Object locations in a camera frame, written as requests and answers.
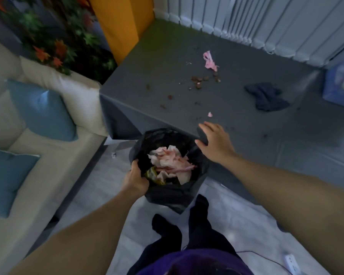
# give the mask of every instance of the power strip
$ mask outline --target power strip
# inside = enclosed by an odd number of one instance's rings
[[[299,268],[299,265],[296,261],[296,258],[292,254],[285,254],[284,255],[284,262],[288,270],[291,272],[292,275],[302,275],[302,271]]]

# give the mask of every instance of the artificial plant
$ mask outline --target artificial plant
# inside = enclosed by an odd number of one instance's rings
[[[89,0],[15,0],[28,4],[19,11],[10,0],[0,0],[0,19],[21,39],[32,58],[69,75],[70,70],[103,83],[116,67],[112,54],[100,47],[90,30],[96,20]],[[50,10],[66,32],[54,37],[35,12],[40,1]]]

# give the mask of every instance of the blue pillow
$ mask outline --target blue pillow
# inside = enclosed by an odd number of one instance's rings
[[[16,192],[40,157],[0,151],[0,217],[8,217]]]
[[[8,80],[7,86],[29,130],[55,140],[78,139],[76,126],[57,92],[14,80]]]

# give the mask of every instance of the cable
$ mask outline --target cable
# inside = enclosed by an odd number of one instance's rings
[[[271,259],[268,259],[268,258],[266,258],[266,257],[264,257],[264,256],[262,256],[262,255],[260,255],[260,254],[258,254],[258,253],[256,253],[256,252],[254,252],[254,251],[247,250],[247,251],[239,251],[239,252],[236,252],[236,253],[238,254],[238,253],[248,253],[248,252],[254,253],[254,254],[256,254],[256,255],[258,255],[258,256],[264,258],[264,259],[267,259],[267,260],[269,260],[269,261],[272,261],[273,263],[276,263],[276,264],[280,265],[282,268],[284,268],[285,270],[287,270],[287,271],[289,272],[289,274],[292,274],[292,273],[288,270],[288,268],[286,268],[284,265],[282,265],[282,264],[280,264],[280,263],[277,263],[276,261],[273,261],[273,260],[271,260]]]

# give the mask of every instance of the hand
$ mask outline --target hand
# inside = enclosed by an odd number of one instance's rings
[[[199,127],[206,134],[208,145],[200,140],[195,140],[195,143],[208,159],[222,164],[227,158],[237,156],[228,133],[221,125],[204,122],[204,124],[199,124]]]
[[[141,176],[141,171],[138,166],[138,159],[134,160],[131,164],[131,170],[126,174],[122,191],[126,191],[135,195],[137,199],[144,196],[149,188],[149,181]]]

